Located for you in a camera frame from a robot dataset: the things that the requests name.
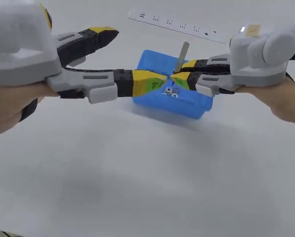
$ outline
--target finger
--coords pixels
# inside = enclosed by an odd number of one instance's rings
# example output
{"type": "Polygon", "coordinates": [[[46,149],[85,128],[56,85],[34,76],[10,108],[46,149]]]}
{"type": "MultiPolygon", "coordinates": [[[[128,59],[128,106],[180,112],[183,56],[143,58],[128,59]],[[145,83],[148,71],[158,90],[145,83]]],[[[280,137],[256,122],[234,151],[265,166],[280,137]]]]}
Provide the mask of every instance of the finger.
{"type": "Polygon", "coordinates": [[[17,113],[14,116],[0,122],[0,134],[12,129],[20,120],[21,113],[17,113]]]}
{"type": "Polygon", "coordinates": [[[38,82],[30,85],[18,86],[11,88],[10,97],[19,98],[22,96],[28,99],[36,99],[39,97],[57,97],[59,96],[54,92],[46,83],[38,82]]]}
{"type": "Polygon", "coordinates": [[[14,114],[34,99],[45,96],[58,96],[58,94],[43,82],[17,87],[0,86],[0,112],[14,114]]]}
{"type": "Polygon", "coordinates": [[[38,104],[41,103],[43,99],[44,99],[44,97],[38,98],[38,104]]]}

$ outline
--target white power strip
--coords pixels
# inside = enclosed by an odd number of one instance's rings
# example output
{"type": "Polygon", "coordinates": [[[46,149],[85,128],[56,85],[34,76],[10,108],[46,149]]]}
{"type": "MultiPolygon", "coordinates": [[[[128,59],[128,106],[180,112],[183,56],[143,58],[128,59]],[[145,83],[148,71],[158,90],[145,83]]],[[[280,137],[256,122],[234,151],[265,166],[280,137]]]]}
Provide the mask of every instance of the white power strip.
{"type": "Polygon", "coordinates": [[[209,31],[202,27],[188,24],[179,20],[173,20],[172,18],[161,16],[159,14],[153,14],[152,12],[147,12],[143,9],[133,8],[128,13],[128,18],[135,21],[141,21],[150,25],[166,28],[172,31],[196,36],[206,40],[225,43],[224,37],[216,31],[209,31]]]}

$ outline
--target white tabletop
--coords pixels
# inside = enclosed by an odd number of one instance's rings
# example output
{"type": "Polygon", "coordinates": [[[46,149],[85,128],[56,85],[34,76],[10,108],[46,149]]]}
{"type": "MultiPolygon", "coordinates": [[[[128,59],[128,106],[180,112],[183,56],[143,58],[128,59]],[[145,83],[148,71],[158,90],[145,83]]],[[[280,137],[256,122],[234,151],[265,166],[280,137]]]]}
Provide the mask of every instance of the white tabletop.
{"type": "MultiPolygon", "coordinates": [[[[227,52],[127,19],[138,1],[42,2],[55,33],[120,30],[83,68],[134,69],[143,50],[177,56],[184,41],[188,59],[227,52]]],[[[295,0],[263,2],[146,4],[230,35],[256,19],[295,20],[295,0]]],[[[46,99],[0,136],[0,228],[29,237],[295,237],[295,125],[245,94],[217,96],[201,120],[131,99],[46,99]]]]}

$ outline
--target blue plastic box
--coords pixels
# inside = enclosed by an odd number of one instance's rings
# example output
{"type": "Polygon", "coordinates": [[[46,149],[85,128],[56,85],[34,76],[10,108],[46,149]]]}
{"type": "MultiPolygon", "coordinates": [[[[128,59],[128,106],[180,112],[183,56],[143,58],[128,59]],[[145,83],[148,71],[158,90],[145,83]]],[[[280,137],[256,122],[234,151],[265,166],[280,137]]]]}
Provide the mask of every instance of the blue plastic box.
{"type": "Polygon", "coordinates": [[[212,108],[213,98],[201,95],[196,91],[186,90],[176,84],[172,86],[172,80],[169,76],[173,74],[177,60],[178,58],[166,54],[145,50],[137,69],[166,75],[168,76],[168,81],[159,90],[152,91],[144,96],[134,97],[133,101],[136,104],[199,119],[205,112],[212,108]],[[166,94],[164,92],[166,88],[173,88],[174,92],[178,90],[178,97],[166,94]]]}

